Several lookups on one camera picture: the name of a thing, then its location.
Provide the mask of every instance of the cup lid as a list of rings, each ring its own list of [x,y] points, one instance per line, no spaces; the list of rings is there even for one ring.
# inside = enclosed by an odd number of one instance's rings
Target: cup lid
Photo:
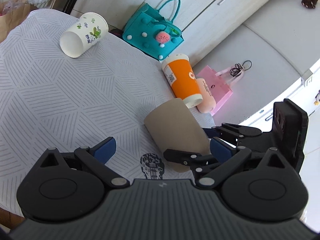
[[[201,94],[194,94],[185,98],[183,102],[186,104],[188,108],[192,108],[199,105],[202,102],[202,100],[203,98]]]
[[[173,62],[178,59],[185,59],[189,61],[189,57],[185,54],[172,54],[165,58],[165,60],[161,63],[161,68],[163,69],[165,66],[167,66],[170,62]]]

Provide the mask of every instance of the paper bag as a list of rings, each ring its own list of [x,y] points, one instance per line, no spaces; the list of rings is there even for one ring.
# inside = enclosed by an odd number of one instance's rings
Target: paper bag
[[[234,85],[236,82],[238,82],[244,75],[244,70],[242,69],[237,76],[232,77],[230,75],[231,78],[229,80],[225,80],[223,76],[226,76],[225,74],[228,73],[230,70],[231,70],[231,67],[226,68],[220,72],[216,72],[215,70],[211,69],[209,66],[206,66],[197,75],[197,77],[201,77],[206,81],[214,100],[216,100],[216,107],[210,112],[212,116],[231,97],[232,95],[231,86]]]
[[[12,0],[22,5],[5,15],[0,16],[0,42],[4,41],[9,32],[20,25],[29,15],[29,13],[37,9],[34,5],[28,3],[28,0]],[[0,3],[0,12],[2,12],[6,2]]]

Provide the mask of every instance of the beige paper cup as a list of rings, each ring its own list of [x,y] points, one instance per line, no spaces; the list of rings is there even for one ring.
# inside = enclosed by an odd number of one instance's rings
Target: beige paper cup
[[[163,154],[166,149],[210,154],[210,141],[181,98],[174,98],[154,109],[144,124]],[[177,172],[190,167],[169,162]]]
[[[61,35],[60,47],[67,56],[76,58],[102,40],[108,31],[109,26],[101,15],[87,12]]]

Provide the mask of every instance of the pink gift bag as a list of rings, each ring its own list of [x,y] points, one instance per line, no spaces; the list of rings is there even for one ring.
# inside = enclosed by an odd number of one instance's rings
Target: pink gift bag
[[[216,107],[210,112],[213,116],[228,100],[229,97],[232,95],[231,86],[237,83],[243,76],[244,70],[242,69],[241,72],[233,77],[230,75],[230,70],[233,67],[226,68],[220,72],[216,72],[215,70],[211,69],[209,66],[205,66],[203,70],[197,75],[197,77],[203,78],[214,99],[216,100]]]

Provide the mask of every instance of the striped fabric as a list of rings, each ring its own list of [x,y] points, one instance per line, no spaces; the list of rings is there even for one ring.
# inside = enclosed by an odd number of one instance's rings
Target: striped fabric
[[[17,188],[48,147],[70,152],[113,136],[117,151],[107,166],[130,181],[144,178],[143,155],[159,153],[143,125],[173,98],[159,62],[112,34],[69,58],[59,38],[76,21],[36,10],[0,44],[0,207],[15,214]],[[191,111],[203,127],[214,125]],[[191,177],[165,165],[163,179]]]

